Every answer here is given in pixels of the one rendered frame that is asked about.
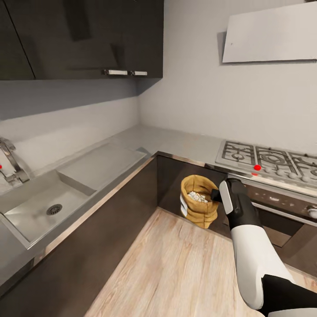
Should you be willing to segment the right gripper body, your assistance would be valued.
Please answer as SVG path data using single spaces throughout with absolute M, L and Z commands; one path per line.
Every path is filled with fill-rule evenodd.
M 212 189 L 211 200 L 222 202 L 219 189 Z

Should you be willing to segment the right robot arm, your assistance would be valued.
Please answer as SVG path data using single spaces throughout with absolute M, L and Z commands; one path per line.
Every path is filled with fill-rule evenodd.
M 243 301 L 265 317 L 317 317 L 317 293 L 295 283 L 240 179 L 223 180 L 218 189 L 212 189 L 211 200 L 222 202 L 229 219 Z

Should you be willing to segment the popcorn bag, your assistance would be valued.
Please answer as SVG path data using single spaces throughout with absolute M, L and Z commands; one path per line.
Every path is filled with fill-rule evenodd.
M 201 229 L 207 229 L 218 217 L 216 209 L 219 202 L 211 200 L 212 189 L 217 189 L 217 186 L 207 177 L 200 175 L 190 175 L 181 182 L 181 213 Z M 203 196 L 206 201 L 192 198 L 191 193 Z

